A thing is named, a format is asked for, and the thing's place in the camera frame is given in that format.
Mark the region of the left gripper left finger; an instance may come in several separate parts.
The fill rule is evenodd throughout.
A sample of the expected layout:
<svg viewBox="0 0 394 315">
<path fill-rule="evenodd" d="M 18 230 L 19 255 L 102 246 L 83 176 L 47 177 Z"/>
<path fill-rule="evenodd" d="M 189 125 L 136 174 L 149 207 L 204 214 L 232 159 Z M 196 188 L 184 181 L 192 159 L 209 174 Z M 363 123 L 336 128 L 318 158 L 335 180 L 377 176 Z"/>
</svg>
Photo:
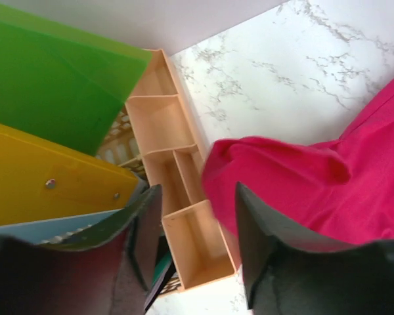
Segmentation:
<svg viewBox="0 0 394 315">
<path fill-rule="evenodd" d="M 162 187 L 60 243 L 0 236 L 0 314 L 144 314 Z"/>
</svg>

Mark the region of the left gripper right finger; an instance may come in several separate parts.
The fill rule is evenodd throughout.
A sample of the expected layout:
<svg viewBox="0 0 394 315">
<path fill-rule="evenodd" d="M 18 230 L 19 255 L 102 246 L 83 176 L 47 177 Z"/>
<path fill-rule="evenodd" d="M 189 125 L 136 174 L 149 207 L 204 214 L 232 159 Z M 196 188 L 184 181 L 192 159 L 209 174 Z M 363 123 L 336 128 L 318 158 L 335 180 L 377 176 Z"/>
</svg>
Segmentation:
<svg viewBox="0 0 394 315">
<path fill-rule="evenodd" d="M 236 221 L 254 314 L 394 314 L 394 240 L 353 245 L 323 236 L 243 184 Z"/>
</svg>

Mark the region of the pink red t shirt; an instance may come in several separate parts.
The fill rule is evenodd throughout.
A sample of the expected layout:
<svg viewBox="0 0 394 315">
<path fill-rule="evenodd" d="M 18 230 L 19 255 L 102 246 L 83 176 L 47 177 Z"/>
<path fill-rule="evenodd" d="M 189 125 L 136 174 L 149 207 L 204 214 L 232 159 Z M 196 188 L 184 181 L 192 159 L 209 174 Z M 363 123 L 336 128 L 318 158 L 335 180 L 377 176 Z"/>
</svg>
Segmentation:
<svg viewBox="0 0 394 315">
<path fill-rule="evenodd" d="M 202 186 L 233 234 L 237 183 L 325 236 L 352 244 L 394 239 L 394 79 L 337 139 L 308 146 L 260 136 L 216 141 Z"/>
</svg>

